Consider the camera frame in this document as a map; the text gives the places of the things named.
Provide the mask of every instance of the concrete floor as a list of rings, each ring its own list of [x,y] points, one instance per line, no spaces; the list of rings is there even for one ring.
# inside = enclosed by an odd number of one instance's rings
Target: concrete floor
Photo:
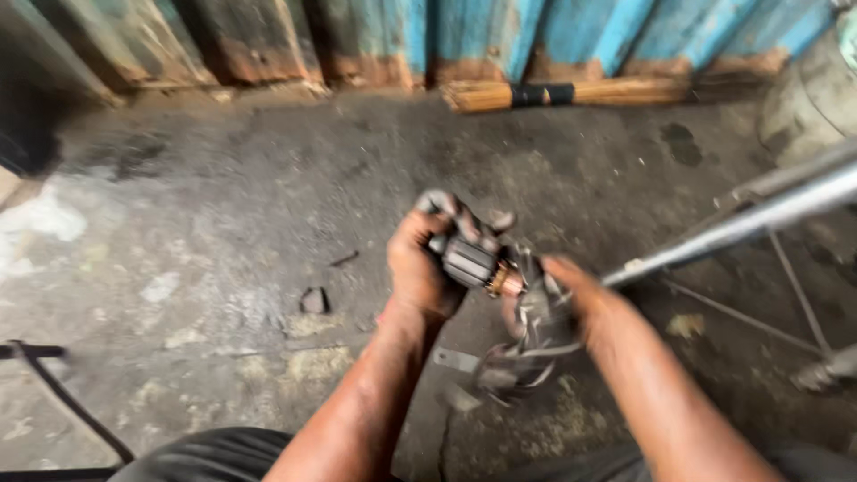
[[[63,128],[64,162],[42,196],[0,218],[17,260],[0,273],[0,336],[67,346],[68,363],[50,367],[137,454],[207,428],[296,431],[367,342],[389,294],[385,243],[422,190],[457,192],[477,214],[511,209],[521,219],[511,238],[606,270],[772,167],[755,115],[750,103],[460,117],[434,95],[361,94],[318,105],[188,94],[90,114]],[[783,239],[837,347],[857,342],[843,217]],[[327,266],[352,250],[358,258]],[[812,339],[766,242],[675,277]],[[331,315],[298,311],[306,286],[327,289]],[[667,339],[754,442],[848,447],[854,392],[818,397],[788,383],[812,355],[654,281],[627,294],[661,331],[677,314],[704,317],[702,335]],[[502,341],[499,306],[474,293],[439,345],[482,354]],[[3,468],[110,463],[21,373],[0,365]],[[582,353],[511,409],[449,413],[438,393],[461,377],[427,366],[399,477],[467,480],[630,440]]]

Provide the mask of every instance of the dirty hand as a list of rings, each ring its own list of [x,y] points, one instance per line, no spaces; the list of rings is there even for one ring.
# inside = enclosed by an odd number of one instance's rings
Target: dirty hand
[[[591,342],[593,329],[609,325],[617,316],[637,316],[636,309],[623,297],[586,273],[571,259],[564,256],[545,256],[542,267],[572,293],[574,309],[579,316],[581,335],[585,344]]]
[[[393,274],[391,303],[416,309],[429,322],[449,319],[467,293],[443,273],[427,247],[432,236],[451,229],[447,214],[428,214],[415,208],[387,243],[387,264]]]

